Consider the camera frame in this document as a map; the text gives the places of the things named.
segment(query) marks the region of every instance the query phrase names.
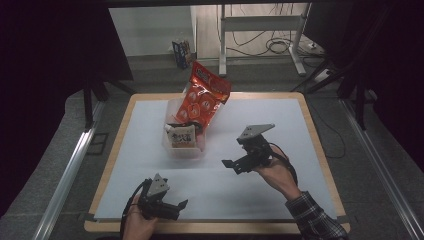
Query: red snack bag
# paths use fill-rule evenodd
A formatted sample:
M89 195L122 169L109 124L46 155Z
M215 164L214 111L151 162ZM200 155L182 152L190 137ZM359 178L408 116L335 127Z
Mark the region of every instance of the red snack bag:
M204 133L215 112L227 102L230 92L230 82L214 75L196 61L193 63L190 87L175 118L179 123L200 123Z

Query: gray floor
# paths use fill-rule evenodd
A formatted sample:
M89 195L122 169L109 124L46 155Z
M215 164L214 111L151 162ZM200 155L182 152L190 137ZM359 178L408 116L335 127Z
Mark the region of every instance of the gray floor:
M172 58L130 58L135 81L123 81L140 93L181 92L190 70L177 69ZM216 61L202 62L217 73ZM313 68L307 67L310 73ZM289 91L298 77L289 58L229 61L227 79L233 91ZM333 83L307 102L319 132L340 197L351 224L350 239L410 239L396 208L381 184L364 148L343 111ZM106 102L97 134L107 134L103 151L91 146L50 239L97 239L116 233L88 233L83 224L130 96L107 85ZM56 135L24 190L0 221L0 239L31 239L55 191L84 128L82 93L69 97ZM424 221L424 176L372 110L365 108L367 133L421 222ZM155 239L277 239L281 236L154 236Z

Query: plaid shirt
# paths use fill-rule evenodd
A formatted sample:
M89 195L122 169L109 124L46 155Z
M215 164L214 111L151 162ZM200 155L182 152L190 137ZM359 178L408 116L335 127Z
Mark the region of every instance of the plaid shirt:
M302 237L306 240L348 239L344 228L318 206L309 192L286 203Z

